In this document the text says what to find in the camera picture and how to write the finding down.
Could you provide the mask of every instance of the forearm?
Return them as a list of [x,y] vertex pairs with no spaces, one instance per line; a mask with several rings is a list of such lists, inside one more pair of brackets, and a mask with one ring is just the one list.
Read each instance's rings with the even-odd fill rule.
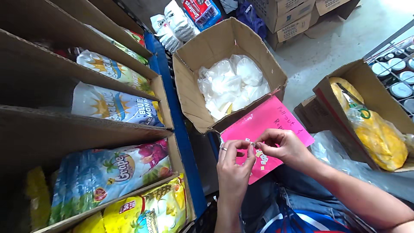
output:
[[390,229],[414,220],[414,211],[397,198],[317,159],[303,172],[328,189],[349,210],[375,229]]
[[239,211],[240,210],[237,211],[232,206],[229,206],[228,202],[220,200],[219,197],[217,202],[217,220],[214,233],[241,232],[238,217]]

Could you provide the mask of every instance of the concrete floor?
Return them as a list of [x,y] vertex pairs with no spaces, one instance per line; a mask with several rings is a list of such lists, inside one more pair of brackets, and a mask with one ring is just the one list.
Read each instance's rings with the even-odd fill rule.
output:
[[[312,88],[340,66],[361,59],[369,51],[410,22],[414,17],[412,0],[361,0],[349,18],[323,36],[303,35],[274,52],[288,76],[283,103],[293,109],[314,95]],[[400,38],[414,35],[409,30]]]

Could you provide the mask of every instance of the open cardboard box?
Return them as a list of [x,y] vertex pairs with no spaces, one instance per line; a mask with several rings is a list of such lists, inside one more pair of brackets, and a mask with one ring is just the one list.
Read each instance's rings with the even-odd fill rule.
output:
[[155,93],[153,97],[2,29],[0,29],[0,42],[0,51],[4,58],[0,67],[8,77],[2,80],[0,104],[70,109],[73,89],[80,80],[159,101],[165,127],[170,129],[174,127],[162,78],[155,72],[150,76],[151,87]]
[[150,51],[140,43],[136,42],[136,40],[88,0],[51,0],[51,2],[55,3],[75,19],[91,25],[146,59],[149,59],[152,56]]
[[21,38],[49,39],[82,47],[111,58],[148,79],[158,76],[49,0],[5,1],[1,3],[0,13],[0,28]]
[[223,131],[269,98],[269,95],[265,95],[247,107],[214,122],[198,88],[198,70],[202,66],[210,68],[216,62],[230,58],[232,54],[243,54],[251,58],[263,72],[270,89],[278,90],[276,96],[283,100],[287,76],[273,55],[252,29],[235,18],[226,19],[204,30],[173,55],[181,109],[200,133]]
[[[1,177],[11,176],[14,179],[20,175],[24,177],[29,169],[36,166],[42,166],[45,171],[55,171],[59,168],[61,159],[71,152],[89,148],[139,145],[162,138],[168,139],[168,155],[174,171],[171,177],[38,230],[37,233],[65,232],[111,203],[138,195],[168,182],[177,177],[179,173],[184,173],[175,135],[168,130],[138,127],[131,124],[122,125],[118,122],[4,105],[0,105],[0,117],[6,122],[2,127],[2,142],[7,145],[3,147],[3,152],[12,155],[16,153],[18,148],[20,158],[16,166],[10,166],[8,160],[2,160],[0,165],[3,169],[0,175]],[[188,222],[190,222],[195,219],[195,214],[188,184],[186,184],[185,190],[190,207],[188,210]]]
[[[362,59],[340,67],[324,77],[315,86],[313,92],[316,94],[320,105],[324,107],[325,112],[329,113],[330,117],[336,122],[331,125],[332,127],[329,127],[329,130],[332,130],[347,150],[350,158],[365,162],[374,170],[381,170],[371,159],[365,146],[355,134],[351,122],[333,93],[328,80],[330,77],[340,77],[351,83],[363,97],[367,108],[377,112],[383,119],[393,123],[400,132],[414,134],[414,123]],[[410,170],[414,170],[414,158],[412,155],[409,155],[404,166],[395,170],[395,172]]]

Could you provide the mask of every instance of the green scissors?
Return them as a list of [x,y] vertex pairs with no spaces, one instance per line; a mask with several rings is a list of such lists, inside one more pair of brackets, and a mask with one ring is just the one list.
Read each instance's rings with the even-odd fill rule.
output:
[[368,108],[361,102],[359,101],[359,99],[357,99],[353,94],[351,94],[346,88],[344,88],[344,86],[342,86],[342,84],[337,83],[339,88],[342,90],[342,94],[344,94],[346,100],[349,103],[349,107],[353,108],[353,107],[357,107],[358,105],[362,105],[361,109],[358,109],[358,111],[361,113],[361,117],[364,119],[370,119],[371,118],[371,113],[369,112]]

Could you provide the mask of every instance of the pink folder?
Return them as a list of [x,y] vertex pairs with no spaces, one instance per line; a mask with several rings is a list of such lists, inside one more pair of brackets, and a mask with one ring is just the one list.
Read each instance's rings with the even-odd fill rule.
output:
[[[292,130],[306,147],[315,142],[301,123],[296,120],[292,113],[274,95],[225,129],[221,133],[221,138],[224,142],[240,139],[254,141],[267,128]],[[239,151],[245,153],[244,157],[236,158],[236,163],[242,165],[247,158],[247,150]],[[250,174],[249,184],[256,182],[283,163],[279,159],[263,155],[260,150],[256,150],[255,153],[256,163]]]

